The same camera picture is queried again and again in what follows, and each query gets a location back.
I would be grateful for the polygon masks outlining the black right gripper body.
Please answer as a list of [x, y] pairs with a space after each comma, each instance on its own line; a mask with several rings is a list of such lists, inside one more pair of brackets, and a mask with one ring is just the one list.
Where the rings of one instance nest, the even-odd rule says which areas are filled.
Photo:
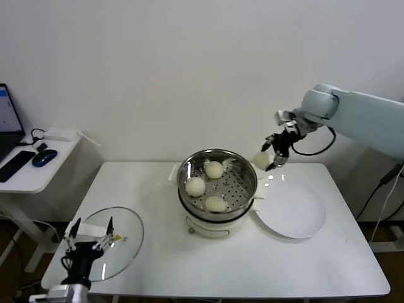
[[299, 140], [299, 135], [294, 132], [283, 130], [281, 133], [272, 134], [271, 145], [276, 154], [281, 157], [289, 157], [292, 145]]

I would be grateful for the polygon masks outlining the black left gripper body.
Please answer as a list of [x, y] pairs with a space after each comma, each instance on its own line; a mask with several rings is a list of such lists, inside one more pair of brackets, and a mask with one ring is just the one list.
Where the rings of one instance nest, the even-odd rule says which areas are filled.
[[104, 250], [93, 250], [92, 246], [96, 242], [79, 242], [76, 249], [66, 252], [61, 258], [61, 263], [67, 271], [67, 277], [61, 282], [65, 285], [90, 285], [89, 279], [92, 264], [95, 260], [100, 259], [104, 255]]

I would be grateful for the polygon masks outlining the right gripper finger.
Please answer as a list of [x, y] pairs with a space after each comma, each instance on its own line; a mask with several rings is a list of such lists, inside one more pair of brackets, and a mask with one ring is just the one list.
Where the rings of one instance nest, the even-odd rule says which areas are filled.
[[277, 168], [283, 167], [287, 163], [288, 157], [284, 157], [282, 154], [276, 152], [268, 153], [268, 165], [266, 170], [275, 170]]
[[274, 134], [271, 134], [268, 137], [266, 137], [265, 142], [261, 147], [261, 152], [266, 152], [273, 145], [274, 139], [275, 139]]

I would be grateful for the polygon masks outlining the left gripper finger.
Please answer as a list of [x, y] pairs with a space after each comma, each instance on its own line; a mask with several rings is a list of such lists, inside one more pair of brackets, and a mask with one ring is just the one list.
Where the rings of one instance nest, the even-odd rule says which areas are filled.
[[75, 239], [81, 224], [81, 218], [75, 222], [70, 222], [65, 230], [64, 241], [66, 243], [66, 252], [71, 252], [76, 249]]
[[110, 247], [111, 244], [114, 243], [116, 239], [116, 234], [114, 233], [114, 224], [113, 224], [113, 217], [110, 217], [106, 233], [103, 237], [101, 237], [100, 240], [96, 242], [92, 246], [93, 250], [107, 250], [108, 247]]

